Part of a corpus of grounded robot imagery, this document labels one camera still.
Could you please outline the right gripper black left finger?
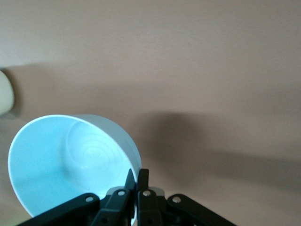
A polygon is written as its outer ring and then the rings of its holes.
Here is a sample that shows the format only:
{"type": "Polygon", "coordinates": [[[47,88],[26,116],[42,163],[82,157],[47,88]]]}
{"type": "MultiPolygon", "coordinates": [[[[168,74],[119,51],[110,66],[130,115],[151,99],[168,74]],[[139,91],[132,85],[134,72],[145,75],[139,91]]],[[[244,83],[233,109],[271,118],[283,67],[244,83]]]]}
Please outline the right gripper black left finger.
{"type": "Polygon", "coordinates": [[[123,187],[100,199],[85,193],[23,223],[21,226],[129,226],[135,215],[135,179],[129,170],[123,187]]]}

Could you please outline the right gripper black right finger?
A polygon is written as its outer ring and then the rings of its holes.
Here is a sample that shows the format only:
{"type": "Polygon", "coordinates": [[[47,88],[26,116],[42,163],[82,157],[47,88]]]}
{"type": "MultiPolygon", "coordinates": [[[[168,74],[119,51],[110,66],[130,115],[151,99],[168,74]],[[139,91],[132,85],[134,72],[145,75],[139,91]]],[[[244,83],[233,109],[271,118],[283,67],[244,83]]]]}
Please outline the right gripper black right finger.
{"type": "Polygon", "coordinates": [[[183,195],[166,198],[164,191],[149,186],[149,170],[139,171],[137,182],[139,226],[233,226],[234,223],[183,195]]]}

